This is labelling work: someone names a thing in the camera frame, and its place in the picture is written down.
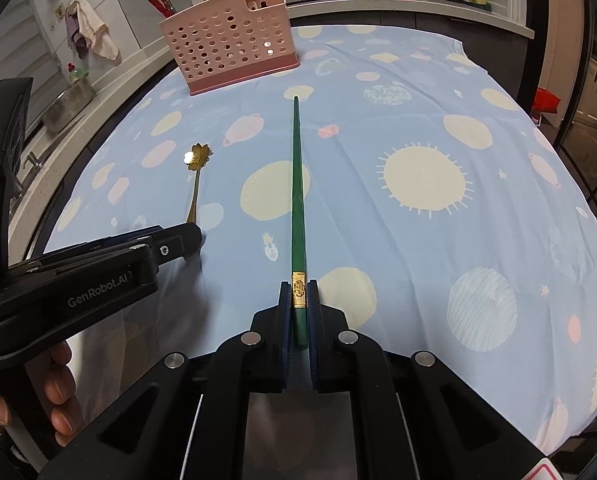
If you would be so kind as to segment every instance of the pink utensil holder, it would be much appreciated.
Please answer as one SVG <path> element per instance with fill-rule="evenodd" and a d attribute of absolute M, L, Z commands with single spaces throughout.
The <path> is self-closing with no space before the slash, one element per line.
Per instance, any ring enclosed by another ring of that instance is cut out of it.
<path fill-rule="evenodd" d="M 190 95 L 300 65 L 285 0 L 207 0 L 160 26 Z"/>

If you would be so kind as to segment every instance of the white towel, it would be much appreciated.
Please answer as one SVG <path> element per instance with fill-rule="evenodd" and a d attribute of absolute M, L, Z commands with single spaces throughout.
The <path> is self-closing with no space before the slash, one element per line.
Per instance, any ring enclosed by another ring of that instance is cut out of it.
<path fill-rule="evenodd" d="M 73 0 L 67 7 L 67 13 L 78 15 L 79 32 L 93 53 L 112 61 L 117 59 L 118 47 L 110 38 L 107 25 L 87 0 Z"/>

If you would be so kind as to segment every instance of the blue tablecloth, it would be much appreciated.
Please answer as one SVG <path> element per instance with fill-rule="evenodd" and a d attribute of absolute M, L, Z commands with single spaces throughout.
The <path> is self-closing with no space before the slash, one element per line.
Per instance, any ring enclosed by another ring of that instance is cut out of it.
<path fill-rule="evenodd" d="M 83 171 L 48 250 L 184 222 L 184 153 L 213 150 L 200 260 L 169 264 L 159 293 L 80 335 L 86 416 L 165 353 L 214 351 L 277 303 L 299 95 L 307 270 L 323 302 L 388 351 L 434 352 L 554 451 L 597 414 L 597 221 L 581 191 L 460 42 L 365 25 L 293 32 L 292 71 L 190 97 L 175 70 Z M 295 373 L 290 393 L 252 399 L 246 478 L 354 478 L 344 396 L 315 397 Z"/>

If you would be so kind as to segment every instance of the gold spoon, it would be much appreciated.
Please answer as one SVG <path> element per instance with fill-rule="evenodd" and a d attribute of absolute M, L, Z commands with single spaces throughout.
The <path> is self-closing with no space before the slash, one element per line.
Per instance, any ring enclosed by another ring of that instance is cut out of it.
<path fill-rule="evenodd" d="M 185 153 L 184 162 L 187 164 L 188 170 L 196 171 L 196 178 L 194 180 L 194 197 L 192 198 L 192 207 L 190 207 L 190 214 L 187 215 L 187 222 L 196 223 L 196 206 L 198 203 L 198 184 L 200 182 L 200 170 L 210 160 L 212 150 L 206 144 L 194 144 L 190 152 Z"/>

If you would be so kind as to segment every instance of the red chopstick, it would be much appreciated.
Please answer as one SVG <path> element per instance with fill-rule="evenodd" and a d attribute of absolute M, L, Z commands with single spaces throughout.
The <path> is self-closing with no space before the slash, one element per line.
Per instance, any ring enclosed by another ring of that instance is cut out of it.
<path fill-rule="evenodd" d="M 159 0 L 147 0 L 150 2 L 158 12 L 160 12 L 165 18 L 169 18 L 173 16 L 174 13 L 171 10 L 167 9 Z"/>

